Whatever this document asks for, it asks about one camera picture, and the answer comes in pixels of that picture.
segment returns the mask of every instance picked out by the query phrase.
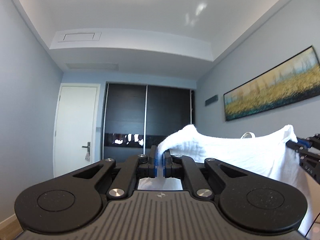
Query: sliding wardrobe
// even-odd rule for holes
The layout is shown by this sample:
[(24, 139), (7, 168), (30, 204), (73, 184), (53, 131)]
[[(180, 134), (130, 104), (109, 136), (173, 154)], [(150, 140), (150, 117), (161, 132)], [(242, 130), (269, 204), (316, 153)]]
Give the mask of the sliding wardrobe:
[(124, 162), (147, 153), (194, 122), (193, 102), (194, 92), (188, 89), (107, 84), (101, 157)]

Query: white bedsheet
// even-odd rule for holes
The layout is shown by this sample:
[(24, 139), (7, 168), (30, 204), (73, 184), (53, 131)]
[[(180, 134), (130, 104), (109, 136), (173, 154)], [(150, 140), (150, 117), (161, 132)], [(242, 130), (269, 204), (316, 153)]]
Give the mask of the white bedsheet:
[(177, 179), (162, 177), (162, 154), (168, 149), (171, 154), (190, 156), (199, 163), (209, 157), (215, 158), (299, 189), (308, 201), (308, 211), (299, 228), (305, 234), (312, 223), (311, 198), (305, 172), (299, 166), (299, 154), (285, 146), (288, 140), (297, 141), (292, 125), (266, 136), (244, 139), (209, 137), (198, 133), (193, 125), (188, 125), (159, 144), (158, 178), (141, 180), (139, 189), (181, 189)]

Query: door frame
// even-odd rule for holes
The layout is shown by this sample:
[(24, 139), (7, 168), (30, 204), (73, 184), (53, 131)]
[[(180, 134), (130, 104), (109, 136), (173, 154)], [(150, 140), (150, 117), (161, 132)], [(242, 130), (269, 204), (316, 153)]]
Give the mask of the door frame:
[(91, 139), (91, 154), (90, 154), (90, 164), (94, 163), (95, 157), (95, 144), (96, 144), (96, 127), (97, 127), (97, 114), (98, 114), (98, 103), (99, 103), (99, 94), (100, 94), (100, 84), (91, 84), (91, 83), (61, 83), (59, 88), (59, 94), (57, 99), (57, 107), (56, 107), (56, 114), (54, 118), (54, 128), (53, 128), (53, 152), (52, 152), (52, 163), (53, 163), (53, 177), (56, 177), (56, 169), (55, 169), (55, 139), (56, 139), (56, 125), (57, 125), (57, 117), (58, 117), (58, 110), (59, 110), (59, 102), (60, 102), (60, 95), (62, 91), (62, 87), (95, 87), (97, 88), (96, 93), (96, 100), (94, 104), (94, 111), (93, 111), (93, 124), (92, 124), (92, 139)]

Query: picture frame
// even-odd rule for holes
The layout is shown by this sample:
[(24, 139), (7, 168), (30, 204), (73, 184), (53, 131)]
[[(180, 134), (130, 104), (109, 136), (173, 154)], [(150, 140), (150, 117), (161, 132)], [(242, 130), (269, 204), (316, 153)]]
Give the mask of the picture frame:
[(320, 63), (313, 46), (223, 95), (225, 120), (320, 95)]

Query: white door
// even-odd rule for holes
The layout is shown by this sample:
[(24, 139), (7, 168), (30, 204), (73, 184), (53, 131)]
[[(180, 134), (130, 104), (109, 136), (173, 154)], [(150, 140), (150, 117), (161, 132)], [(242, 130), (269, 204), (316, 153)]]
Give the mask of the white door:
[(94, 162), (99, 89), (99, 84), (61, 84), (53, 148), (55, 177)]

